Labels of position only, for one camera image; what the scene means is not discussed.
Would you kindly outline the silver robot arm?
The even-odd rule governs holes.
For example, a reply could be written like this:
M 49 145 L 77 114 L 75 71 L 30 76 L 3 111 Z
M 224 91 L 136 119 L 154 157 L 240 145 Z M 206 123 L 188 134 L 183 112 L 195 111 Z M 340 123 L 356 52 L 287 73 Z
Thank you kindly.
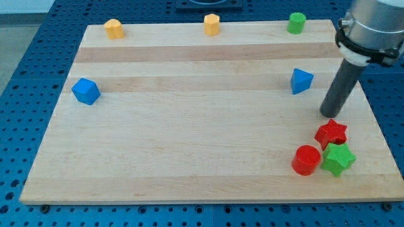
M 355 0 L 338 22 L 335 42 L 354 66 L 392 66 L 403 53 L 403 0 Z

